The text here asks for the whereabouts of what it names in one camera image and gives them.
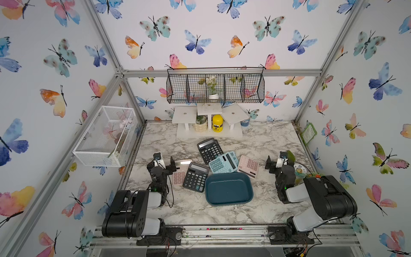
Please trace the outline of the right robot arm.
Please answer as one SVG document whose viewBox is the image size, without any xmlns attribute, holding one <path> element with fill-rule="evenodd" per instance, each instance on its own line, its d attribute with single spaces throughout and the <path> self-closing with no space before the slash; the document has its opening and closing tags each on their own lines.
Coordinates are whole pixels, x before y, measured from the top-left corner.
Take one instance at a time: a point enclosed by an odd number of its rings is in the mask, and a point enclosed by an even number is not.
<svg viewBox="0 0 411 257">
<path fill-rule="evenodd" d="M 280 152 L 276 161 L 267 158 L 265 169 L 275 175 L 279 200 L 284 204 L 311 202 L 311 207 L 291 216 L 285 225 L 268 228 L 272 245 L 315 244 L 309 238 L 314 229 L 333 220 L 354 216 L 357 204 L 334 176 L 309 176 L 296 185 L 295 161 L 290 152 Z"/>
</svg>

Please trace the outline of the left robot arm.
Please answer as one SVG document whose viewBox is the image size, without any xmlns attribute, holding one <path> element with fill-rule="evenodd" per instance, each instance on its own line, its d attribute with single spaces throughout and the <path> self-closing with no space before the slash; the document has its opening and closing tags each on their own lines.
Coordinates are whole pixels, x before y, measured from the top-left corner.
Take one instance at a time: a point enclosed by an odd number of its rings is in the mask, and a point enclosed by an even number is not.
<svg viewBox="0 0 411 257">
<path fill-rule="evenodd" d="M 136 238 L 138 245 L 177 245 L 172 232 L 161 218 L 150 218 L 150 208 L 163 207 L 168 203 L 169 176 L 177 171 L 171 157 L 166 165 L 160 153 L 154 154 L 147 165 L 152 182 L 146 190 L 119 190 L 114 196 L 101 232 L 104 237 Z"/>
</svg>

